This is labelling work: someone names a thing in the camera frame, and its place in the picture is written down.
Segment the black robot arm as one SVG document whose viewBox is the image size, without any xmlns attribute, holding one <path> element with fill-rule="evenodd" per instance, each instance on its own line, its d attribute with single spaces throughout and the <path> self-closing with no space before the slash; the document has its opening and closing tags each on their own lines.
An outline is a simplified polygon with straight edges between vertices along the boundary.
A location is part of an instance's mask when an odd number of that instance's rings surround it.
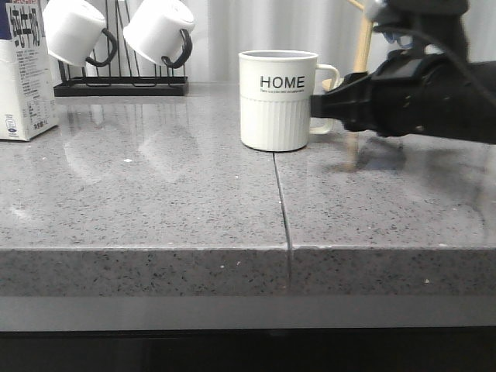
<svg viewBox="0 0 496 372">
<path fill-rule="evenodd" d="M 467 1 L 366 1 L 374 31 L 410 46 L 391 51 L 372 73 L 310 99 L 314 118 L 379 136 L 416 134 L 495 142 L 495 63 L 471 63 L 462 16 Z"/>
</svg>

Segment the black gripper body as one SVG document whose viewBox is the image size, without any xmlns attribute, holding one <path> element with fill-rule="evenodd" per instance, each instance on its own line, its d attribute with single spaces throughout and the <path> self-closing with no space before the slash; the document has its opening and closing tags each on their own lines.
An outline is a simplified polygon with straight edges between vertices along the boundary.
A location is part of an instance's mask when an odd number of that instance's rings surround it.
<svg viewBox="0 0 496 372">
<path fill-rule="evenodd" d="M 454 103 L 464 84 L 465 77 L 444 56 L 416 58 L 394 51 L 376 71 L 345 77 L 343 124 L 351 132 L 373 130 L 381 136 L 418 133 L 430 115 L 451 111 L 443 105 Z"/>
</svg>

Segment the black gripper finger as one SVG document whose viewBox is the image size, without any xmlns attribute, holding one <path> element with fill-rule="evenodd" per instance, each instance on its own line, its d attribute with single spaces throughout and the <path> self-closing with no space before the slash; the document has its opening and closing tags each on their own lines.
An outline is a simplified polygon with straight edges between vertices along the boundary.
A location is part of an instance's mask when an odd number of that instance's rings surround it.
<svg viewBox="0 0 496 372">
<path fill-rule="evenodd" d="M 349 103 L 347 88 L 335 88 L 310 97 L 310 116 L 317 119 L 335 119 L 342 124 L 349 122 L 346 105 Z"/>
</svg>

